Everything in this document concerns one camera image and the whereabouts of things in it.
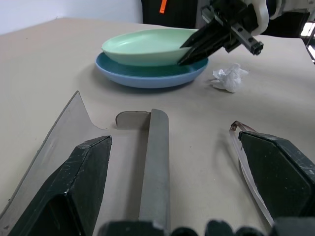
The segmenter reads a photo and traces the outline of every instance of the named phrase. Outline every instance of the orange tag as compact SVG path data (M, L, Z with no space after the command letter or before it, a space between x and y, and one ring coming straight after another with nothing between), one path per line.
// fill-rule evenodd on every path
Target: orange tag
M159 12L162 14L164 14L166 2L167 0L162 0L161 8L159 9Z

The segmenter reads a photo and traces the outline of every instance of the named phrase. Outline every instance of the green plate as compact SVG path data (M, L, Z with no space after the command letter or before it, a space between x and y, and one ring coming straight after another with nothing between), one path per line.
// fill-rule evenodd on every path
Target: green plate
M111 38L103 52L120 64L134 66L175 65L189 50L180 48L196 29L150 29Z

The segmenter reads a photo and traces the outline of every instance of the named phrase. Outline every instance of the white tissue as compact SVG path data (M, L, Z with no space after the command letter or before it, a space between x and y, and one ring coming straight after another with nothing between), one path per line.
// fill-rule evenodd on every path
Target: white tissue
M213 72L215 79L210 84L217 89L225 89L229 92L236 92L242 84L241 76L247 75L248 71L242 70L239 64L233 64L225 70Z

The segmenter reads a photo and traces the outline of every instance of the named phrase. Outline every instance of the beige table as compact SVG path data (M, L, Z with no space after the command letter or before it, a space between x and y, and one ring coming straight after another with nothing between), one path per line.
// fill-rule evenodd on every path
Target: beige table
M180 88L142 90L103 78L94 66L110 37L158 26L57 19L0 36L0 210L50 127L76 90L96 126L109 128L127 110L165 111L170 123L171 225L200 235L209 219L267 230L239 174L228 138L239 120L291 140L315 161L315 67L300 39L258 37L258 57L240 46L210 57L205 72ZM207 83L212 71L237 62L248 70L235 94ZM124 219L117 209L108 219Z

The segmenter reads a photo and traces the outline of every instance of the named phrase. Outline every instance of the blue plate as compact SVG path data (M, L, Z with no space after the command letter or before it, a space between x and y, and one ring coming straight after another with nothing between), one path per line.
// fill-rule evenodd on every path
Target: blue plate
M166 88L193 81L207 67L208 59L191 65L131 66L122 65L101 53L95 60L108 79L125 86L145 89Z

